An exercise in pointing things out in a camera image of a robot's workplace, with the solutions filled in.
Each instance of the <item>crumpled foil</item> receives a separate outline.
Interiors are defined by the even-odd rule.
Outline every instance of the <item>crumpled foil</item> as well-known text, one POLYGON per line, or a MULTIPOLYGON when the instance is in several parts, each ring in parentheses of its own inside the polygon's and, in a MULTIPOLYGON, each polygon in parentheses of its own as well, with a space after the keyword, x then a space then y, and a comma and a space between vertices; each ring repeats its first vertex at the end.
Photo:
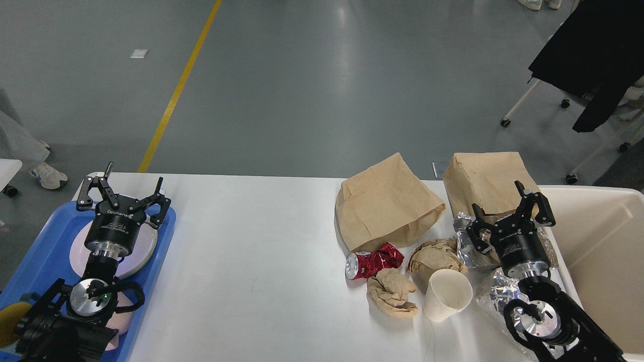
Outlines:
MULTIPOLYGON (((512 341, 512 344, 516 348, 525 353, 530 360, 537 361, 534 352, 515 341, 507 330, 506 321, 503 317, 503 310, 511 300, 521 299, 525 302, 529 301, 529 298, 519 290, 518 280, 508 278, 503 274, 501 268, 497 268, 485 277, 478 288, 475 299, 481 309, 494 321, 495 326, 501 333, 512 341)), ((515 325, 517 323, 520 323, 518 316, 515 318, 515 325)), ((564 349, 561 346, 550 346, 549 350, 554 358, 559 358, 564 354, 564 349)))
MULTIPOLYGON (((505 216, 485 216, 484 220, 489 224, 493 224, 503 217, 505 216)), ((474 216, 463 212, 459 212, 454 218, 454 231, 456 231, 456 238, 458 240, 457 255, 469 269, 483 269, 483 271, 495 269, 500 266, 500 263, 494 248, 488 255, 483 255, 474 249, 474 244, 469 239, 466 227, 470 226, 474 222, 474 219, 474 216)), ((550 259, 550 268, 558 267, 559 263, 557 261, 557 254, 554 252, 553 243, 540 227, 537 228, 537 236, 541 241, 541 245, 544 247, 545 254, 550 259)))

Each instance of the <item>blue tray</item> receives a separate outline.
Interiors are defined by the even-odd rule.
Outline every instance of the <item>blue tray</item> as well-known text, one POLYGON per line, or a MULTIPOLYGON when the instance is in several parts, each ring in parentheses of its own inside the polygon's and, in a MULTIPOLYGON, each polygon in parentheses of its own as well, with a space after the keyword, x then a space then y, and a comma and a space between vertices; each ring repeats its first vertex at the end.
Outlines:
MULTIPOLYGON (((147 214, 158 212, 158 205, 153 205, 146 211, 147 214)), ((77 283, 79 276, 71 268, 69 261, 71 243, 79 231, 93 219, 93 211, 76 211, 75 201, 58 207, 49 217, 31 249, 0 294, 0 309, 17 302, 24 293, 44 293, 58 278, 65 279, 65 284, 68 285, 77 283)), ((154 303, 152 290, 166 258, 167 249, 175 231, 175 222, 176 213, 170 208, 167 211, 166 219, 158 229, 156 247, 152 257, 141 270, 125 279, 136 281, 141 285, 146 295, 146 303, 134 312, 129 330, 118 337, 118 348, 103 353, 101 362, 125 362, 128 358, 147 306, 149 303, 154 303)), ((128 292, 126 295, 132 300, 135 299, 128 292)), ((16 354, 0 351, 0 361, 18 361, 18 359, 19 356, 16 354)))

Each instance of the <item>yellow floor line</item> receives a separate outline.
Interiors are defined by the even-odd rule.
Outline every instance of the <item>yellow floor line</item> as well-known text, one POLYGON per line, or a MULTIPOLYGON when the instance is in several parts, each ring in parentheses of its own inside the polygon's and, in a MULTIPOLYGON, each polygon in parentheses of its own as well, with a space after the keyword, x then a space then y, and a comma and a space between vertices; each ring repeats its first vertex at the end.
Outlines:
POLYGON ((190 72, 193 69, 194 62, 197 60, 197 57, 199 56, 199 52, 201 51, 201 48, 204 45, 205 37, 206 35, 208 35, 210 26, 213 24, 214 16, 217 14, 217 11, 219 10, 219 6, 221 4, 222 4, 222 0, 217 0, 213 5, 213 9, 210 11, 210 15, 208 15, 208 20, 206 20, 204 24, 204 28, 202 29, 201 34, 199 34, 199 39, 197 39, 197 43, 194 45, 193 52, 190 54, 188 63, 186 63, 185 65, 184 72, 181 74, 181 77, 179 78, 179 83, 177 83, 175 87, 175 92, 172 93, 172 97, 170 98, 170 101, 167 103, 166 111, 164 112, 163 117, 161 117, 161 121, 159 122, 159 125, 156 127, 156 131, 155 131, 155 134, 152 136, 152 141, 150 142, 150 145, 147 147, 146 154, 143 156, 141 163, 138 165, 137 172, 147 172, 147 168, 150 166, 150 162, 152 161, 152 157, 154 157, 155 155, 155 151, 159 145, 159 142, 161 141, 161 137, 163 137, 163 134, 166 131, 167 123, 170 121, 170 117, 172 117, 172 112, 175 111, 176 103, 177 101, 179 101, 181 92, 184 90, 185 82, 188 80, 188 77, 190 76, 190 72))

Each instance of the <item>white table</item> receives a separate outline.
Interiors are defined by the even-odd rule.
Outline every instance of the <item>white table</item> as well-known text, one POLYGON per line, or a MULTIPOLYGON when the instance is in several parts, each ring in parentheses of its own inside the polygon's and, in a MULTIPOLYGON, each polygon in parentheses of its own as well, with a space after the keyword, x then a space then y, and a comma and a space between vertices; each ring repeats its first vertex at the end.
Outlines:
MULTIPOLYGON (((143 198, 158 176, 109 182, 143 198)), ((440 323, 393 319, 346 280, 342 179, 162 176, 176 229, 129 361, 528 361, 475 302, 440 323)), ((423 240, 453 236, 448 210, 423 240)))

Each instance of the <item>crumpled brown paper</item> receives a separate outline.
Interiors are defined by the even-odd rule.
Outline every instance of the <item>crumpled brown paper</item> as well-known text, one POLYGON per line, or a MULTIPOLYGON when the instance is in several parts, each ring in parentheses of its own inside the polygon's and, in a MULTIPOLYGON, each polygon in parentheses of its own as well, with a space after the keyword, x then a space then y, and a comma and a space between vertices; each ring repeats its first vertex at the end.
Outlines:
POLYGON ((515 180, 526 189, 539 191, 518 152, 455 153, 443 173, 454 217, 459 211, 474 215, 472 204, 488 215, 513 213, 521 201, 515 180))
POLYGON ((427 279, 439 269, 452 269, 463 274, 468 268, 457 256, 456 239, 428 240, 414 249, 409 263, 407 273, 419 272, 425 274, 427 279))
POLYGON ((408 293, 416 291, 416 285, 398 269, 388 268, 379 271, 367 280, 369 295, 388 316, 394 318, 413 318, 418 314, 416 304, 408 301, 408 293))
POLYGON ((342 239, 351 251, 389 242, 415 243, 438 221, 445 202, 423 184, 400 153, 342 182, 336 198, 342 239))

